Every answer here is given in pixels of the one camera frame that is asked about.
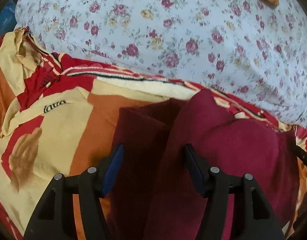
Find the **dark red garment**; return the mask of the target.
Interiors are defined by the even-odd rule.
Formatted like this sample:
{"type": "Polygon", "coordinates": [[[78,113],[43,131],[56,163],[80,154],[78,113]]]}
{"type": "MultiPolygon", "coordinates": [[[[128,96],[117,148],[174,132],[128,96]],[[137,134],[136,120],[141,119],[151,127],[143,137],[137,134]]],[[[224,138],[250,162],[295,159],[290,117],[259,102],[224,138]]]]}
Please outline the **dark red garment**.
{"type": "Polygon", "coordinates": [[[299,174],[293,132],[237,119],[208,90],[119,111],[113,144],[124,157],[111,199],[113,239],[195,239],[205,211],[209,170],[250,173],[281,226],[296,210],[299,174]]]}

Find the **red orange cream patterned blanket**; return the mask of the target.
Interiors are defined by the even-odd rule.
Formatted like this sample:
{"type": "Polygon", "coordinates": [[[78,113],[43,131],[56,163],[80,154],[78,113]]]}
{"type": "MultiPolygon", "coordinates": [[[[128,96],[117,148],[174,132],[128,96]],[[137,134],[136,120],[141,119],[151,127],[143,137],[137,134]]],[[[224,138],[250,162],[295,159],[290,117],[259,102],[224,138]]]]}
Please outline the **red orange cream patterned blanket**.
{"type": "MultiPolygon", "coordinates": [[[[8,233],[24,239],[31,215],[55,174],[79,175],[109,156],[117,146],[113,139],[121,108],[171,99],[187,102],[202,90],[210,91],[217,105],[237,119],[293,132],[294,146],[307,153],[306,129],[280,122],[235,96],[192,82],[141,76],[52,54],[26,28],[4,34],[0,38],[0,219],[8,233]]],[[[299,190],[294,215],[280,225],[284,239],[307,239],[307,168],[296,158],[299,190]]],[[[107,225],[111,192],[100,200],[107,225]]]]}

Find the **white floral quilt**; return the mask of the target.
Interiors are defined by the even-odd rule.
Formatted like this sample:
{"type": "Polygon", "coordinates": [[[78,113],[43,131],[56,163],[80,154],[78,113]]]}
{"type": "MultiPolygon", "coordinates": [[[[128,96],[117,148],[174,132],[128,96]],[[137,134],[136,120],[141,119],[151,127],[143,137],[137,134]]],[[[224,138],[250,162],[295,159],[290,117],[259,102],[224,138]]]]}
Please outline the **white floral quilt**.
{"type": "Polygon", "coordinates": [[[307,15],[297,0],[18,0],[54,52],[193,81],[307,127],[307,15]]]}

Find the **blue plastic bag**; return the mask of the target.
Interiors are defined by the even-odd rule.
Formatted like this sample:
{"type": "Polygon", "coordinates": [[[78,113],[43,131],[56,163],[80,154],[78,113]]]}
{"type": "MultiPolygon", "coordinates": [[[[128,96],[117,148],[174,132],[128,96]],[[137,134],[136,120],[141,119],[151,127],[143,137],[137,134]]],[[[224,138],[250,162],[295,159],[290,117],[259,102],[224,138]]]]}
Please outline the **blue plastic bag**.
{"type": "Polygon", "coordinates": [[[13,0],[9,0],[0,12],[0,37],[14,30],[17,22],[15,18],[16,4],[13,0]]]}

